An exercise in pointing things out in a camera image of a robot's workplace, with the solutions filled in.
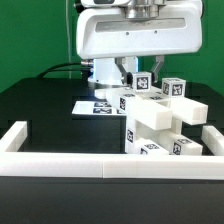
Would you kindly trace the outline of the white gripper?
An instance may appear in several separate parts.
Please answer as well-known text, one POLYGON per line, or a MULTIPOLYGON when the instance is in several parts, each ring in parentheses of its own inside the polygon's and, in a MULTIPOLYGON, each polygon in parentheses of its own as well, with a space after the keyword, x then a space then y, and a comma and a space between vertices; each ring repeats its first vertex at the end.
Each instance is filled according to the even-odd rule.
POLYGON ((201 3, 85 3, 83 7, 77 20, 77 54, 83 59, 115 58, 124 85, 132 85, 133 75, 119 57, 155 55, 151 72, 157 82, 163 55, 196 52, 202 45, 201 3))

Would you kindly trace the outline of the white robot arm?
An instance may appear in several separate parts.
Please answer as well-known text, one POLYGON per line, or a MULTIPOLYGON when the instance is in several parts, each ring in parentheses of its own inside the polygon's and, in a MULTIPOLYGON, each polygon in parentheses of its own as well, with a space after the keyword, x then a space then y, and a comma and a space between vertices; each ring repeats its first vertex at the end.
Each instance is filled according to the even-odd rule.
POLYGON ((93 62, 90 82, 120 85, 138 59, 193 53, 202 45, 202 0, 75 0, 76 52, 93 62))

